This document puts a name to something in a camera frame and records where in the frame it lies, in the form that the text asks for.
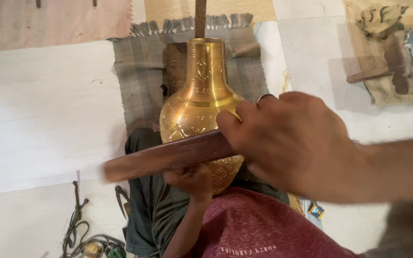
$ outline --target green object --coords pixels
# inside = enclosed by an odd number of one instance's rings
[[[108,254],[108,258],[126,258],[127,253],[122,247],[116,247]]]

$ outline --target brass vase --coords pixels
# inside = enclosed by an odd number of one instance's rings
[[[160,114],[160,135],[164,143],[217,129],[221,110],[235,113],[243,99],[226,83],[223,41],[195,38],[187,42],[186,82],[164,103]],[[237,175],[243,156],[208,163],[213,178],[213,194],[226,189]]]

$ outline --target dark trousers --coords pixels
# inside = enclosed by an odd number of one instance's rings
[[[125,154],[162,144],[160,135],[149,128],[133,131],[125,143]],[[129,180],[130,216],[126,230],[126,249],[139,257],[162,256],[183,219],[189,194],[167,185],[162,174]],[[246,165],[230,185],[256,191],[289,205],[286,193],[275,190],[253,174]]]

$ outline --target maroon t-shirt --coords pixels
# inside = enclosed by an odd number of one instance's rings
[[[241,188],[215,196],[194,257],[359,257],[291,207]]]

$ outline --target wooden handle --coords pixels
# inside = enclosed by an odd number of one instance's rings
[[[205,38],[205,22],[207,16],[207,0],[196,0],[195,37]]]
[[[367,80],[372,80],[376,78],[381,78],[385,76],[390,76],[393,75],[392,72],[390,72],[388,67],[382,67],[382,68],[377,68],[375,70],[370,70],[362,73],[357,73],[353,75],[347,76],[347,83],[358,83],[358,82],[363,82]]]
[[[237,155],[219,130],[172,141],[105,163],[106,179],[118,182]]]

